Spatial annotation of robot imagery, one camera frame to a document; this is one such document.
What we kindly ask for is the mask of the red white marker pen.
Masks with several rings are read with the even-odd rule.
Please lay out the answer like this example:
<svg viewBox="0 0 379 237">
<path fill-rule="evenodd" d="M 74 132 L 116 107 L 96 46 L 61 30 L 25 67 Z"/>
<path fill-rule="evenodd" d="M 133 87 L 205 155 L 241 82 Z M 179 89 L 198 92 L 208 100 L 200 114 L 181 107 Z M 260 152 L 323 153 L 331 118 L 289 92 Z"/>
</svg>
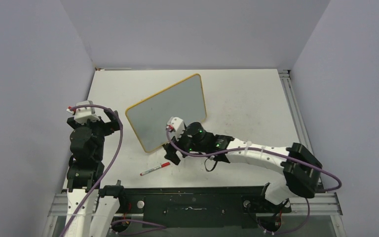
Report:
<svg viewBox="0 0 379 237">
<path fill-rule="evenodd" d="M 147 174 L 149 174 L 149 173 L 152 173 L 152 172 L 157 171 L 157 170 L 159 170 L 159 169 L 165 168 L 165 167 L 167 167 L 167 166 L 169 166 L 169 165 L 170 165 L 170 162 L 163 163 L 163 164 L 161 164 L 161 165 L 159 165 L 159 166 L 156 166 L 156 167 L 154 167 L 154 168 L 151 168 L 151 169 L 149 169 L 149 170 L 146 170 L 146 171 L 140 173 L 140 176 L 145 176 L 145 175 L 147 175 Z"/>
</svg>

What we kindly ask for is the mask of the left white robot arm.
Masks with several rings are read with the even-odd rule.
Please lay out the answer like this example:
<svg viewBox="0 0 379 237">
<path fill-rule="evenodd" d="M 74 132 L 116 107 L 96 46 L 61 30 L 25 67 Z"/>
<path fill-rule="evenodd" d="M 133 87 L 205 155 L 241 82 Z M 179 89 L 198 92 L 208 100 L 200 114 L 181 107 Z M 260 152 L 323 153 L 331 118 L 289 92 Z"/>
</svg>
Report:
<svg viewBox="0 0 379 237">
<path fill-rule="evenodd" d="M 107 173 L 103 165 L 105 137 L 122 131 L 122 123 L 116 111 L 105 109 L 109 118 L 104 122 L 91 113 L 78 121 L 67 119 L 73 129 L 70 134 L 69 168 L 67 172 L 67 216 L 62 237 L 88 237 L 90 235 L 94 202 L 100 183 Z"/>
</svg>

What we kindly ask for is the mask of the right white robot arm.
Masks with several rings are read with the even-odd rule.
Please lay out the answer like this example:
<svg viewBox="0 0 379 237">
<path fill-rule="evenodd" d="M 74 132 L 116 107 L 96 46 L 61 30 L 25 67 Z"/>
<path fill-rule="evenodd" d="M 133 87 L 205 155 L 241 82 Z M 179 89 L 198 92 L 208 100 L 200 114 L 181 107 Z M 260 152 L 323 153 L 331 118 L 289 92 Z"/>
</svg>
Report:
<svg viewBox="0 0 379 237">
<path fill-rule="evenodd" d="M 200 157 L 215 163 L 258 166 L 282 175 L 263 188 L 259 203 L 265 211 L 273 211 L 292 197 L 314 198 L 318 192 L 322 164 L 300 143 L 289 147 L 262 146 L 208 132 L 199 122 L 185 125 L 176 118 L 168 122 L 165 129 L 168 139 L 163 145 L 165 158 L 175 165 L 180 163 L 181 157 Z"/>
</svg>

